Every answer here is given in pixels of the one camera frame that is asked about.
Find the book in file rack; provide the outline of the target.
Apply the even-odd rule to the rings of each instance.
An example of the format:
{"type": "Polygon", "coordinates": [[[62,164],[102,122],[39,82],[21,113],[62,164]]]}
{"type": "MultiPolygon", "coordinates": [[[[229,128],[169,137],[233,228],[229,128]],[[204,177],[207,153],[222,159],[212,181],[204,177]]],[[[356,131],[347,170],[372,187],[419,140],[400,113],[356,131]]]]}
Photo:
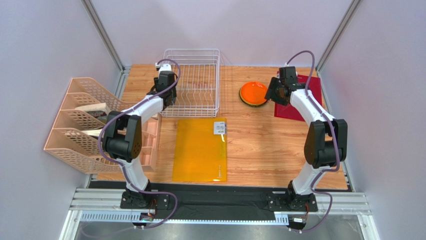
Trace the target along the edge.
{"type": "Polygon", "coordinates": [[[97,128],[97,129],[82,130],[81,132],[88,136],[98,138],[101,135],[102,130],[103,130],[102,128],[97,128]]]}
{"type": "Polygon", "coordinates": [[[108,114],[111,112],[111,109],[105,102],[79,106],[75,110],[86,112],[101,122],[106,122],[108,114]]]}

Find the beige compartment desk organizer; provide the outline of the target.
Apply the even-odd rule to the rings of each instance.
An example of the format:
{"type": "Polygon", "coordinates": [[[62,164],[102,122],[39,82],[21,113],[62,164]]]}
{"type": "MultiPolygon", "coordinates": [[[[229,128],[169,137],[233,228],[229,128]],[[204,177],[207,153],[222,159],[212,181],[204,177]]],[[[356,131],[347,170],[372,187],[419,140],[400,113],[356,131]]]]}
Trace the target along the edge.
{"type": "Polygon", "coordinates": [[[162,116],[157,113],[142,124],[142,148],[139,160],[145,173],[154,172],[158,159],[162,116]]]}

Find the orange plate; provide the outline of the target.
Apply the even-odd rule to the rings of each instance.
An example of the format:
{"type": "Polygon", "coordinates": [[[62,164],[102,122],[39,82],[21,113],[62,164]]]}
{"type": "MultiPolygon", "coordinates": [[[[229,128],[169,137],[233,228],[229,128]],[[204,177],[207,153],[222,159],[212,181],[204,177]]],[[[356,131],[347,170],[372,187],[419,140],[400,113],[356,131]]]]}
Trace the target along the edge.
{"type": "Polygon", "coordinates": [[[268,88],[261,82],[250,81],[242,85],[238,95],[240,99],[244,99],[247,102],[260,104],[266,100],[265,95],[267,89],[268,88]]]}

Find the orange translucent folder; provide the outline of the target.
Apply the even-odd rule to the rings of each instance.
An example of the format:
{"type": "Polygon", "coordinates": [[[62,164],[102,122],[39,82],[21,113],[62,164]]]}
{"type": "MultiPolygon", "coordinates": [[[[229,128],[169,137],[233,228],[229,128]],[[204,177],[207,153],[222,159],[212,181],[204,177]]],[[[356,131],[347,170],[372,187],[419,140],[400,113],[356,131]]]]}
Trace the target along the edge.
{"type": "Polygon", "coordinates": [[[227,180],[227,119],[180,119],[177,122],[172,181],[227,180]]]}

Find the beige file organizer rack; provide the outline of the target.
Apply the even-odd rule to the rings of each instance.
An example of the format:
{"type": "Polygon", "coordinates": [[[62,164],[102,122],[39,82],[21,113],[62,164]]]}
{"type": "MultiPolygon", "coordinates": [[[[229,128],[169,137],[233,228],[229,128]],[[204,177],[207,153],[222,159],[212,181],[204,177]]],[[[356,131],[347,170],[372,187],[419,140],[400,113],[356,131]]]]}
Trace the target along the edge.
{"type": "Polygon", "coordinates": [[[126,110],[134,102],[118,99],[90,77],[73,78],[54,120],[44,150],[85,174],[119,173],[120,167],[99,152],[97,140],[84,133],[104,126],[78,107],[106,103],[113,111],[126,110]]]}

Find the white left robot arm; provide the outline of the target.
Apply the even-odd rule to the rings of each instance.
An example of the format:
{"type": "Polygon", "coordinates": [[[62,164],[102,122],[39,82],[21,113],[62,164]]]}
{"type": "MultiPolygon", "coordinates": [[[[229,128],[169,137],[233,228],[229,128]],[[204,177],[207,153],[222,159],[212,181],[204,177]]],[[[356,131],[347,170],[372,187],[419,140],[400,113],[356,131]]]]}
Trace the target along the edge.
{"type": "Polygon", "coordinates": [[[133,107],[111,111],[100,134],[102,152],[117,163],[125,177],[126,188],[122,194],[121,208],[152,207],[151,183],[138,159],[142,151],[142,125],[154,115],[175,103],[179,74],[161,70],[146,97],[133,107]]]}

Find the aluminium front rail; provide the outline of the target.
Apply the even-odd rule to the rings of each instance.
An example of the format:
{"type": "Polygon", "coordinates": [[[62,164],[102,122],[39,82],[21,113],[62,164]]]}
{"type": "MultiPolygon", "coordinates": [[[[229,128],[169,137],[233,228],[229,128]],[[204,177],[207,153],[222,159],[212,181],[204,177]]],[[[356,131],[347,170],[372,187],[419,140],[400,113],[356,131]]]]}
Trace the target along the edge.
{"type": "Polygon", "coordinates": [[[156,183],[150,202],[124,197],[123,187],[78,188],[60,239],[71,240],[81,222],[130,223],[159,228],[165,224],[229,224],[287,226],[293,234],[315,233],[335,216],[356,216],[363,237],[379,239],[362,192],[320,190],[306,203],[287,205],[287,189],[221,185],[156,183]]]}

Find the green plate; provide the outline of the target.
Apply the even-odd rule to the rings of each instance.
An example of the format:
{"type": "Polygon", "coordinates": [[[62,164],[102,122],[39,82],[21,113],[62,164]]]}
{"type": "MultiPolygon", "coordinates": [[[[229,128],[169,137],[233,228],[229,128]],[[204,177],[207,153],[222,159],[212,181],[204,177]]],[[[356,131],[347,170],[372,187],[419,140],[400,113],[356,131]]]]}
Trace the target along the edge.
{"type": "Polygon", "coordinates": [[[245,101],[245,100],[244,100],[244,99],[242,99],[242,98],[241,98],[241,101],[242,101],[244,104],[246,104],[246,105],[248,105],[248,106],[250,106],[250,107],[254,107],[254,108],[264,106],[266,103],[268,103],[268,100],[265,100],[265,101],[263,101],[263,102],[261,102],[261,103],[259,103],[259,104],[254,104],[254,103],[251,103],[251,102],[245,101]]]}

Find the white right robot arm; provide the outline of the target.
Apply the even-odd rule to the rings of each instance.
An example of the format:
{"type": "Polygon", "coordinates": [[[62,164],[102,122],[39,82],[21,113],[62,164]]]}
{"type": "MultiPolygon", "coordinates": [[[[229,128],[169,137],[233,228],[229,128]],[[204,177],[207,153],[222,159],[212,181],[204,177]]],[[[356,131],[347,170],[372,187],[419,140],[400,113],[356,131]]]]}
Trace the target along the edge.
{"type": "Polygon", "coordinates": [[[326,172],[336,172],[346,159],[348,124],[329,114],[314,98],[307,83],[298,80],[294,66],[281,67],[269,83],[266,100],[294,107],[308,125],[304,144],[305,164],[287,187],[285,207],[305,210],[314,202],[314,190],[326,172]]]}

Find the red folder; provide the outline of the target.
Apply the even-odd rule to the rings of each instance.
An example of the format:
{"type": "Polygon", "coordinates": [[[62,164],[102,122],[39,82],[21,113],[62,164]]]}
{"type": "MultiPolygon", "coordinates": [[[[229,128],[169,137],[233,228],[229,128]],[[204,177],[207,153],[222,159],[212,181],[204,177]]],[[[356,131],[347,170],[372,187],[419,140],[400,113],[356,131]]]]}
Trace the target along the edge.
{"type": "MultiPolygon", "coordinates": [[[[310,79],[308,88],[312,92],[313,97],[317,100],[317,102],[321,106],[323,106],[321,79],[319,77],[312,76],[310,79]]],[[[304,122],[302,115],[291,104],[281,105],[281,104],[275,103],[274,116],[277,118],[284,118],[284,119],[304,122]]]]}

